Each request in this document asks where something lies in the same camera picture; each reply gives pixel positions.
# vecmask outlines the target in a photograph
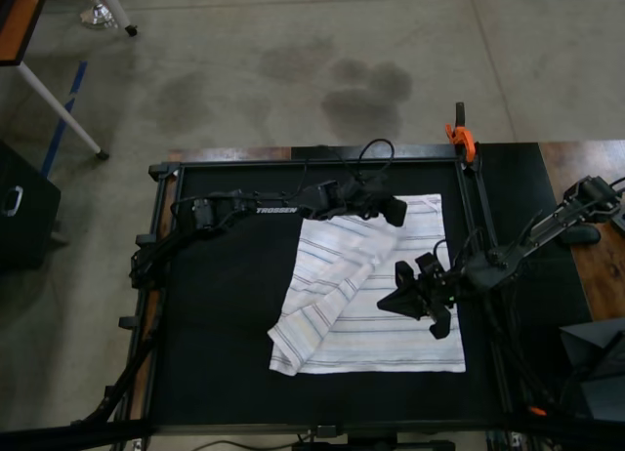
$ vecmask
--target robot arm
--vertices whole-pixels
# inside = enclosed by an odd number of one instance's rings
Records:
[[[167,237],[142,245],[131,259],[133,288],[161,282],[162,267],[178,251],[197,239],[217,236],[237,221],[262,214],[298,214],[307,220],[330,220],[356,215],[365,220],[382,214],[393,226],[402,226],[406,203],[383,186],[385,176],[359,174],[344,184],[328,181],[284,193],[214,192],[176,202],[172,211],[178,226]]]
[[[378,302],[378,308],[415,319],[429,316],[435,322],[430,328],[435,338],[447,337],[451,319],[447,308],[463,292],[485,293],[516,278],[523,259],[571,226],[609,221],[620,211],[622,193],[600,177],[586,177],[564,193],[551,215],[538,223],[539,216],[534,217],[510,245],[479,251],[448,271],[436,254],[427,253],[416,260],[421,270],[417,278],[406,262],[396,263],[397,290]]]

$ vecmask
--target black bin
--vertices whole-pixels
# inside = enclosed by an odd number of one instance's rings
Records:
[[[61,192],[0,142],[0,267],[36,268],[50,240]]]

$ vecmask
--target striped towel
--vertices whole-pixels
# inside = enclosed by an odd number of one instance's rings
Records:
[[[437,341],[432,320],[381,311],[394,291],[395,262],[414,260],[444,238],[440,195],[408,196],[404,226],[380,217],[304,221],[293,278],[273,340],[270,369],[285,375],[362,371],[464,372],[458,314]],[[449,268],[446,245],[438,255]]]

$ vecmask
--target blue floor tape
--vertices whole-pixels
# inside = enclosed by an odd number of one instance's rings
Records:
[[[78,70],[76,71],[76,75],[74,76],[74,81],[71,84],[71,89],[69,90],[70,99],[65,104],[65,109],[67,112],[71,114],[71,110],[74,108],[74,103],[76,103],[76,95],[80,90],[80,84],[82,83],[82,79],[85,76],[85,72],[87,70],[87,61],[81,61],[78,65]],[[55,157],[57,156],[57,151],[59,151],[59,145],[61,144],[61,138],[63,137],[63,132],[65,131],[65,126],[67,124],[62,119],[59,119],[57,123],[57,127],[55,128],[55,133],[52,136],[52,140],[50,141],[50,146],[48,147],[48,152],[46,153],[46,158],[43,160],[43,165],[41,166],[41,174],[48,178],[50,175],[50,170],[52,170],[52,164],[55,161]]]

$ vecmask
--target table leg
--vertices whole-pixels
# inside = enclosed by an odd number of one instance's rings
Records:
[[[85,132],[85,130],[78,124],[78,122],[67,112],[63,105],[50,93],[50,90],[41,83],[34,73],[26,66],[25,63],[18,65],[18,72],[28,82],[28,84],[34,88],[34,90],[43,98],[47,104],[49,104],[54,111],[65,121],[69,127],[71,127],[78,137],[80,137],[85,144],[87,144],[93,151],[96,152],[96,156],[101,160],[108,159],[108,153],[100,148],[100,146],[94,142],[94,140]]]
[[[113,13],[113,17],[117,24],[123,26],[129,36],[137,35],[137,27],[133,24],[130,24],[130,20],[124,12],[119,0],[104,0],[108,9]]]

